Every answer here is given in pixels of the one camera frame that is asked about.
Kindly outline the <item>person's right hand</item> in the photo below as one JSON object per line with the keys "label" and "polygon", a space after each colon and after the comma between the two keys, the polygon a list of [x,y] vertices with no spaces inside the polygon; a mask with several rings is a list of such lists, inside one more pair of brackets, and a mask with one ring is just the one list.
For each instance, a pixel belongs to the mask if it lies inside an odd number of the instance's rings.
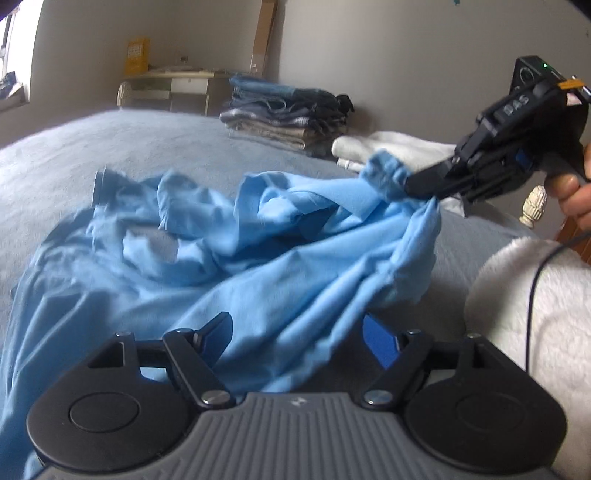
{"label": "person's right hand", "polygon": [[562,213],[583,231],[591,229],[591,185],[582,185],[572,174],[547,176],[545,188],[555,198]]}

